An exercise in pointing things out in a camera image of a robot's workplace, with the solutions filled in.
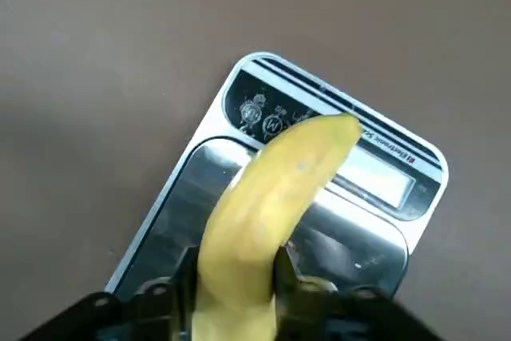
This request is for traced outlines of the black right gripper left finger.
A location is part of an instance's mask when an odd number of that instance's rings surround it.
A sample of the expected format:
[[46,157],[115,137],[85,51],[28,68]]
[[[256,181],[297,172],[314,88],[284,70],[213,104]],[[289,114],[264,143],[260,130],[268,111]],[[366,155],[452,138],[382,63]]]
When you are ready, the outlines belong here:
[[190,340],[199,248],[187,247],[172,276],[144,282],[131,298],[98,291],[48,319],[22,340]]

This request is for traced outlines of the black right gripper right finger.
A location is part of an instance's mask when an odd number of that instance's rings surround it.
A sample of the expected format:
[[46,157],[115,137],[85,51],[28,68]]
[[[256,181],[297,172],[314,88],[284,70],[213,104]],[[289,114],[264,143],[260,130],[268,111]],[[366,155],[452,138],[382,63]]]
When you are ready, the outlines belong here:
[[339,290],[305,276],[288,248],[275,255],[276,340],[443,340],[391,296],[368,285]]

